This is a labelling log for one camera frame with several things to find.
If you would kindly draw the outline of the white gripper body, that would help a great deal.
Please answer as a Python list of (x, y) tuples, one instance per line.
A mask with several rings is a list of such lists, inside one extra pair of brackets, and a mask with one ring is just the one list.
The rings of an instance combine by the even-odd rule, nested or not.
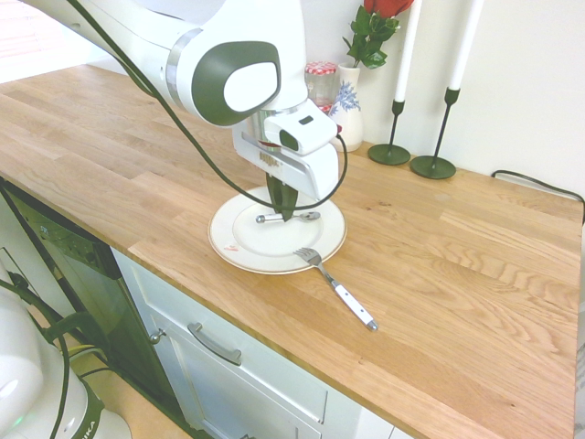
[(232, 129), (232, 138), (242, 158), (311, 199), (325, 198), (338, 182), (338, 155), (330, 144), (308, 155), (298, 155), (284, 146), (261, 145), (243, 125)]

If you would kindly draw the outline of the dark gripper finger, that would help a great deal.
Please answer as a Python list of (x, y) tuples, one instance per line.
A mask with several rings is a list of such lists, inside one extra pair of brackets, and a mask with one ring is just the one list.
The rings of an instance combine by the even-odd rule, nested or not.
[(271, 175), (267, 175), (266, 176), (266, 184), (267, 184), (267, 189), (269, 191), (271, 204), (274, 206), (274, 208), (273, 208), (274, 212), (275, 213), (282, 213), (283, 183), (281, 182), (280, 179), (278, 179), (274, 176), (271, 176)]
[(293, 216), (296, 202), (298, 198), (298, 191), (293, 187), (282, 184), (281, 187), (281, 214), (284, 222), (290, 220)]

